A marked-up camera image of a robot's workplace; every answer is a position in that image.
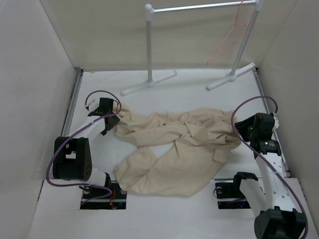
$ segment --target white tabletop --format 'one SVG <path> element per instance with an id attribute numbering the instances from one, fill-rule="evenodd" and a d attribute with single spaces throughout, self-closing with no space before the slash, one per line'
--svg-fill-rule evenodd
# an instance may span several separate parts
<path id="1" fill-rule="evenodd" d="M 260 95 L 252 72 L 211 92 L 205 86 L 227 74 L 228 70 L 178 70 L 178 76 L 129 96 L 121 97 L 122 88 L 147 79 L 146 71 L 84 73 L 71 131 L 87 116 L 86 96 L 94 90 L 107 90 L 117 95 L 123 104 L 141 114 L 153 112 L 185 112 L 196 108 L 233 110 L 244 100 Z M 154 71 L 154 79 L 172 74 L 172 70 Z M 103 93 L 91 99 L 107 97 Z M 257 112 L 265 112 L 262 100 L 255 100 L 238 112 L 244 120 Z M 136 148 L 118 140 L 111 131 L 99 135 L 90 145 L 93 164 L 100 171 L 113 174 Z M 157 156 L 170 145 L 154 147 Z M 217 173 L 216 179 L 233 178 L 238 171 L 255 173 L 260 177 L 252 152 L 244 145 L 233 150 L 229 161 Z M 306 205 L 296 179 L 288 179 Z M 150 197 L 128 194 L 126 210 L 79 210 L 82 191 L 77 187 L 55 188 L 44 182 L 32 223 L 29 239 L 254 239 L 254 216 L 251 210 L 219 210 L 213 196 L 212 180 L 202 191 L 190 198 Z M 310 219 L 310 237 L 317 239 Z"/>

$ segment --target beige cloth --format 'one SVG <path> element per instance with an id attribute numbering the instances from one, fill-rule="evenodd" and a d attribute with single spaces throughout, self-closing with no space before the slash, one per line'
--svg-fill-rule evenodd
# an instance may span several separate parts
<path id="1" fill-rule="evenodd" d="M 230 125 L 232 112 L 197 109 L 186 113 L 138 115 L 123 107 L 117 136 L 141 147 L 115 168 L 128 192 L 191 196 L 204 188 L 240 145 Z M 175 143 L 157 158 L 148 146 Z"/>

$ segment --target white table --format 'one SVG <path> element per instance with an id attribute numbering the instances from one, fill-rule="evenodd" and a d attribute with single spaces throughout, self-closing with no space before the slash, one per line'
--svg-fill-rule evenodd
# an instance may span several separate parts
<path id="1" fill-rule="evenodd" d="M 94 90 L 107 90 L 123 104 L 141 114 L 153 112 L 185 112 L 196 108 L 233 110 L 244 100 L 260 95 L 252 72 L 211 92 L 207 83 L 227 74 L 228 70 L 180 69 L 178 76 L 154 88 L 121 97 L 120 90 L 146 80 L 146 71 L 84 73 L 71 131 L 79 127 L 88 114 L 86 96 Z M 154 71 L 154 79 L 166 77 L 172 70 Z M 91 99 L 108 97 L 97 93 Z M 262 100 L 255 100 L 238 112 L 244 120 L 257 112 L 266 112 Z M 113 132 L 99 135 L 91 147 L 93 165 L 108 172 L 112 179 L 114 166 L 136 148 L 118 140 Z M 170 145 L 154 147 L 155 154 L 164 154 Z M 215 179 L 229 179 L 238 171 L 260 172 L 252 152 L 244 145 L 232 151 L 229 161 Z M 288 179 L 305 204 L 297 179 Z M 82 191 L 77 187 L 55 188 L 43 185 L 29 239 L 254 239 L 254 217 L 251 210 L 219 210 L 213 196 L 214 180 L 190 198 L 150 197 L 128 194 L 126 210 L 79 210 Z M 310 219 L 310 236 L 318 238 Z"/>

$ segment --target beige wall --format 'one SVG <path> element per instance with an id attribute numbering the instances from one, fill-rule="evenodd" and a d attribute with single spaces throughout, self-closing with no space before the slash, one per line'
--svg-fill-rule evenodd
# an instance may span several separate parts
<path id="1" fill-rule="evenodd" d="M 154 8 L 235 0 L 41 0 L 73 65 L 87 69 L 146 67 L 144 4 Z M 265 57 L 297 0 L 266 0 L 241 65 Z M 248 22 L 253 6 L 244 6 Z M 234 24 L 237 7 L 155 14 L 155 67 L 204 67 Z M 242 29 L 231 36 L 232 42 Z M 212 67 L 230 67 L 237 44 Z"/>
<path id="2" fill-rule="evenodd" d="M 73 66 L 39 0 L 0 0 L 0 238 L 25 239 Z"/>
<path id="3" fill-rule="evenodd" d="M 278 134 L 319 230 L 319 1 L 299 0 L 260 66 L 265 94 L 279 103 Z"/>

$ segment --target purple cable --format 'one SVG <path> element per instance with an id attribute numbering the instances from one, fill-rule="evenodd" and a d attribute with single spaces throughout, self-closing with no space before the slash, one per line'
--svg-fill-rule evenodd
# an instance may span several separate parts
<path id="1" fill-rule="evenodd" d="M 259 99 L 259 98 L 265 98 L 265 99 L 270 99 L 274 102 L 275 106 L 276 106 L 276 110 L 275 110 L 275 113 L 277 113 L 278 111 L 278 104 L 277 102 L 270 96 L 256 96 L 256 97 L 253 97 L 253 98 L 250 98 L 246 101 L 244 101 L 243 103 L 241 103 L 234 111 L 233 115 L 231 116 L 231 126 L 233 128 L 233 131 L 235 132 L 235 134 L 237 135 L 237 137 L 240 139 L 240 141 L 242 141 L 248 148 L 250 148 L 255 154 L 257 154 L 262 160 L 265 161 L 265 163 L 274 171 L 274 173 L 278 176 L 278 178 L 282 181 L 282 183 L 289 189 L 289 191 L 291 192 L 291 194 L 293 195 L 293 197 L 295 198 L 296 202 L 298 203 L 302 213 L 305 215 L 305 217 L 307 218 L 306 216 L 306 212 L 305 212 L 305 209 L 303 207 L 303 205 L 301 204 L 301 201 L 299 200 L 298 196 L 295 194 L 295 192 L 293 191 L 293 189 L 290 187 L 290 185 L 285 181 L 285 179 L 279 174 L 279 172 L 274 168 L 274 166 L 265 158 L 263 157 L 260 153 L 258 153 L 253 147 L 251 147 L 247 142 L 245 142 L 241 135 L 239 134 L 238 130 L 236 129 L 236 126 L 235 126 L 235 122 L 234 122 L 234 117 L 237 113 L 237 111 L 243 106 L 245 105 L 246 103 L 252 101 L 252 100 L 255 100 L 255 99 Z M 307 224 L 306 224 L 306 227 L 305 227 L 305 232 L 303 234 L 303 236 L 300 238 L 300 239 L 305 239 L 307 237 L 307 234 L 308 234 L 308 230 L 309 230 L 309 226 L 308 226 L 308 220 L 307 220 Z"/>
<path id="2" fill-rule="evenodd" d="M 88 183 L 72 183 L 72 184 L 56 184 L 56 183 L 53 183 L 51 180 L 50 180 L 50 169 L 52 167 L 52 164 L 53 164 L 53 161 L 56 159 L 57 155 L 61 152 L 61 150 L 66 146 L 66 144 L 74 137 L 76 136 L 78 133 L 82 132 L 83 130 L 87 129 L 88 127 L 90 127 L 92 124 L 96 123 L 97 121 L 99 120 L 102 120 L 104 118 L 108 118 L 108 117 L 112 117 L 112 116 L 116 116 L 119 112 L 121 112 L 122 110 L 122 104 L 120 102 L 120 100 L 114 95 L 112 94 L 111 92 L 108 92 L 108 91 L 104 91 L 104 90 L 98 90 L 98 91 L 93 91 L 91 92 L 87 98 L 85 99 L 85 105 L 87 104 L 87 101 L 88 101 L 88 98 L 96 93 L 96 92 L 104 92 L 104 93 L 107 93 L 107 94 L 110 94 L 111 96 L 113 96 L 119 103 L 120 105 L 120 108 L 118 111 L 116 111 L 114 114 L 111 114 L 111 115 L 107 115 L 107 116 L 101 116 L 97 119 L 95 119 L 94 121 L 92 121 L 91 123 L 87 124 L 86 126 L 84 126 L 83 128 L 79 129 L 78 131 L 76 131 L 75 133 L 73 133 L 71 136 L 69 136 L 61 145 L 60 147 L 57 149 L 57 151 L 55 152 L 55 154 L 53 155 L 52 159 L 50 160 L 49 162 L 49 165 L 48 165 L 48 168 L 46 169 L 46 174 L 45 174 L 45 179 L 46 181 L 48 182 L 48 184 L 52 185 L 52 186 L 55 186 L 55 187 L 71 187 L 71 186 L 89 186 L 89 187 L 92 187 L 92 188 L 100 188 L 100 189 L 105 189 L 106 191 L 108 191 L 108 194 L 104 195 L 104 196 L 99 196 L 99 197 L 95 197 L 95 198 L 90 198 L 84 202 L 81 203 L 81 205 L 83 205 L 84 203 L 88 202 L 88 201 L 91 201 L 93 199 L 99 199 L 99 198 L 104 198 L 104 197 L 107 197 L 107 196 L 110 196 L 113 192 L 107 188 L 107 187 L 103 187 L 103 186 L 99 186 L 99 185 L 90 185 Z"/>

